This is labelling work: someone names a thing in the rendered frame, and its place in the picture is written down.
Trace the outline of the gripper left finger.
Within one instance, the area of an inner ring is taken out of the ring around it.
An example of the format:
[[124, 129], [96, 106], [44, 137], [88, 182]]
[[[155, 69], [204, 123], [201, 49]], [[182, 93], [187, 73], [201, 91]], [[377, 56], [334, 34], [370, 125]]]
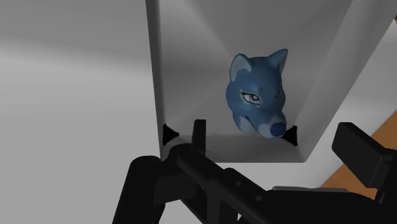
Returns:
[[166, 160], [149, 155], [129, 166], [112, 224], [159, 224], [165, 205], [181, 200], [202, 224], [274, 224], [265, 190], [205, 155], [206, 121], [195, 120], [192, 141]]

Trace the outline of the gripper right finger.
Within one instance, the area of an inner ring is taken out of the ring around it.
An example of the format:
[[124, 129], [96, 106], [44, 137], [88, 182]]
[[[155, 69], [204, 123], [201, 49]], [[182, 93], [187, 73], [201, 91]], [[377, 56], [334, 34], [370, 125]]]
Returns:
[[397, 201], [397, 150], [385, 148], [351, 122], [340, 122], [332, 151], [367, 188], [376, 201]]

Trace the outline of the grey open box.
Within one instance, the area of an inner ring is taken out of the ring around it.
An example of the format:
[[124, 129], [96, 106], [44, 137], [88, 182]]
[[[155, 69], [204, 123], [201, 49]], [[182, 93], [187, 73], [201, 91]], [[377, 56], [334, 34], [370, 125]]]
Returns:
[[[215, 162], [304, 162], [397, 14], [397, 0], [146, 0], [160, 156], [206, 122]], [[243, 134], [226, 103], [234, 56], [288, 50], [288, 134]]]

